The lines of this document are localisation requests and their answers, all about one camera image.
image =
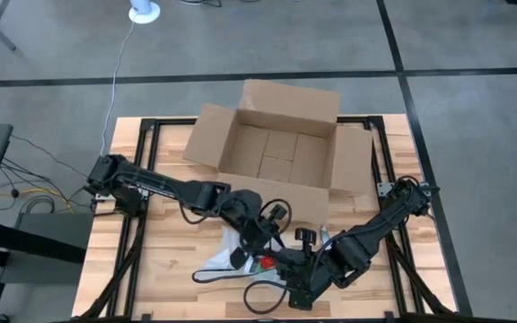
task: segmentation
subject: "white cable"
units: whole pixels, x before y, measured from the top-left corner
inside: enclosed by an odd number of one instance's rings
[[[111,89],[111,104],[109,105],[109,110],[107,111],[107,117],[105,118],[105,127],[103,128],[103,142],[101,144],[101,155],[103,155],[103,151],[105,150],[105,145],[107,140],[105,139],[105,135],[107,134],[107,126],[109,125],[109,117],[111,115],[111,111],[113,110],[113,106],[115,105],[115,82],[117,81],[117,71],[118,67],[121,65],[121,57],[123,56],[123,51],[125,51],[125,44],[129,37],[131,37],[131,33],[133,33],[133,29],[135,28],[135,21],[131,21],[131,29],[125,40],[123,40],[123,45],[121,45],[121,51],[118,53],[117,57],[117,65],[115,66],[115,71],[113,71],[113,85]]]

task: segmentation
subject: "wooden table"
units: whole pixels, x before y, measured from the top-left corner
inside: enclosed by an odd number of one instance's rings
[[[384,115],[390,152],[397,176],[412,175],[422,178],[416,151],[405,115]],[[141,118],[119,118],[113,136],[111,153],[134,159]],[[214,180],[216,170],[182,159],[192,126],[164,126],[161,128],[155,170],[177,179]],[[148,154],[147,135],[144,156]],[[380,141],[375,143],[380,151]],[[381,162],[382,177],[386,179]],[[329,231],[336,234],[354,224],[365,223],[378,211],[376,195],[331,196]],[[95,219],[89,240],[87,257],[74,303],[73,314],[81,314],[99,295],[109,281],[115,263],[122,216],[112,215]],[[221,242],[222,226],[219,219],[199,225],[188,225],[179,213],[179,206],[168,198],[153,196],[149,205],[143,256],[135,298],[134,318],[152,313],[153,319],[252,319],[257,317],[245,308],[242,291],[250,278],[196,284],[191,281],[193,271],[212,257]],[[294,241],[294,228],[304,223],[293,223],[283,240],[291,248],[300,248]],[[428,217],[410,217],[407,223],[418,273],[432,291],[450,309],[455,310],[451,285],[443,261],[434,222]],[[412,301],[409,282],[403,274],[408,308]],[[127,283],[121,285],[125,295]],[[255,308],[264,309],[274,303],[280,291],[270,287],[252,290],[250,301]],[[118,298],[118,312],[123,310],[124,296]],[[286,302],[269,314],[268,318],[382,318],[384,311],[396,310],[386,248],[372,260],[371,269],[344,290],[332,286],[315,302],[312,311],[289,309]]]

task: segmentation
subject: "gray floor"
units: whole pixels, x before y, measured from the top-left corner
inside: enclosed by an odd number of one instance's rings
[[[223,2],[215,9],[159,0],[162,17],[135,26],[119,75],[393,68],[373,0]],[[406,69],[517,66],[517,7],[496,0],[386,5]],[[0,42],[0,80],[109,77],[130,27],[127,7],[127,0],[11,0],[0,27],[20,50]],[[288,82],[340,92],[342,113],[405,111],[395,78]],[[474,313],[517,319],[517,75],[409,82]],[[120,85],[108,134],[116,117],[194,115],[203,102],[234,108],[240,89],[240,82]],[[109,99],[108,85],[0,88],[0,122],[88,171]],[[67,194],[83,184],[21,142],[7,156]],[[0,206],[8,202],[0,197]],[[0,213],[0,223],[12,224],[17,210]],[[0,310],[14,314],[14,323],[65,319],[75,290],[76,282],[14,286]]]

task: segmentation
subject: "cardboard box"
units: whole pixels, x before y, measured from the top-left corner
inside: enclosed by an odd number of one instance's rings
[[[372,134],[336,124],[336,92],[248,80],[237,110],[206,104],[183,158],[232,189],[286,199],[295,221],[323,224],[332,189],[368,194]]]

